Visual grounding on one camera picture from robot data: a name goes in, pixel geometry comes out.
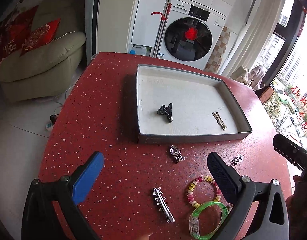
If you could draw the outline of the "person's left hand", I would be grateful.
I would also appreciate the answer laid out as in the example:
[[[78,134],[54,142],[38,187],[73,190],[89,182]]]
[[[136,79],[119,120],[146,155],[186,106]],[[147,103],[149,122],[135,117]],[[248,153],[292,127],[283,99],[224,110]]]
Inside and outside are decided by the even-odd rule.
[[[138,236],[136,240],[150,240],[150,237],[153,235],[153,232],[147,232],[145,234],[142,234],[141,236]]]

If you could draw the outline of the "person's right hand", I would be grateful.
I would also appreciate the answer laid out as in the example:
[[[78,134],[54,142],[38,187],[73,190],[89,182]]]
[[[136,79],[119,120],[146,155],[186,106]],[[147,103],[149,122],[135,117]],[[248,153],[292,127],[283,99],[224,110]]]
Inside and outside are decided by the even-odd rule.
[[[307,239],[307,177],[294,176],[294,194],[286,199],[289,239]]]

